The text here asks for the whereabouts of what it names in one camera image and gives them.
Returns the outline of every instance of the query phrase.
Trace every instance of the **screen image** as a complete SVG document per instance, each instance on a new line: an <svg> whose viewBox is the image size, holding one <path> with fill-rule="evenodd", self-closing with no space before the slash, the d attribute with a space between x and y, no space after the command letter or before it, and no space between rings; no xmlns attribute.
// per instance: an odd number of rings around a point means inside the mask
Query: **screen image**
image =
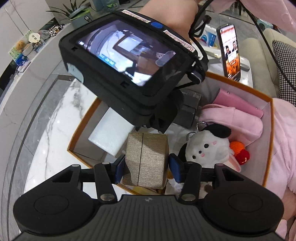
<svg viewBox="0 0 296 241"><path fill-rule="evenodd" d="M176 53L135 27L116 20L85 37L77 44L143 86Z"/></svg>
<svg viewBox="0 0 296 241"><path fill-rule="evenodd" d="M223 50L226 60L226 69L229 79L234 79L240 72L239 48L234 25L220 29Z"/></svg>

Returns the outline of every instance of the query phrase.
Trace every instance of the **houndstooth pillow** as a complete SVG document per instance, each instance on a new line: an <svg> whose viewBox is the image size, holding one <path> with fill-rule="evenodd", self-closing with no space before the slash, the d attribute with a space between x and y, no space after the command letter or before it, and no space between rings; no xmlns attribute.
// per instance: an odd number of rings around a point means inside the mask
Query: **houndstooth pillow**
<svg viewBox="0 0 296 241"><path fill-rule="evenodd" d="M292 85L296 87L296 48L282 41L273 40L272 47L274 55L283 72L290 80ZM279 97L296 106L296 92L291 88L279 71Z"/></svg>

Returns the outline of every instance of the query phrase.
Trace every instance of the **potted plant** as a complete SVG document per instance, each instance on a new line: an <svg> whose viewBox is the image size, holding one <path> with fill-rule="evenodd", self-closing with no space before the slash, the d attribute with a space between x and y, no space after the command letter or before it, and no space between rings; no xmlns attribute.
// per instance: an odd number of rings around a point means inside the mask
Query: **potted plant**
<svg viewBox="0 0 296 241"><path fill-rule="evenodd" d="M86 3L87 0L84 0L81 2L80 5L77 6L77 0L74 1L74 3L71 2L70 0L70 5L71 5L71 8L67 7L65 4L63 4L65 10L63 9L60 9L60 8L57 8L57 7L50 7L50 8L53 8L53 9L57 9L57 10L49 10L47 12L55 12L55 13L61 13L63 15L66 16L66 18L64 19L69 19L74 28L79 28L81 27L82 25L88 23L88 22L91 22L93 20L92 18L92 15L90 13L90 3Z"/></svg>

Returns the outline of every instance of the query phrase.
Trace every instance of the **beige sofa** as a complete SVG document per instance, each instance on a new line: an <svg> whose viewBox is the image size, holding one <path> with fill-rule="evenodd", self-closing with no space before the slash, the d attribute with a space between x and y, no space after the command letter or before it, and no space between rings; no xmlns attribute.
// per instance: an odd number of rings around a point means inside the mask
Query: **beige sofa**
<svg viewBox="0 0 296 241"><path fill-rule="evenodd" d="M295 42L273 29L267 28L263 33L272 50L274 39L296 47ZM254 88L270 97L278 97L279 75L277 67L263 38L245 39L239 44L239 53L250 61Z"/></svg>

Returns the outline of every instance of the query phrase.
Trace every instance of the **red pom-pom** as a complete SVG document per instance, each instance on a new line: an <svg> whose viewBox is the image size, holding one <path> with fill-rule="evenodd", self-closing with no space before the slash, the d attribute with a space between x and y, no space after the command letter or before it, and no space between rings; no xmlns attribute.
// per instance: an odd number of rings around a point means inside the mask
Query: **red pom-pom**
<svg viewBox="0 0 296 241"><path fill-rule="evenodd" d="M250 153L243 149L235 156L235 159L240 165L243 165L250 159Z"/></svg>

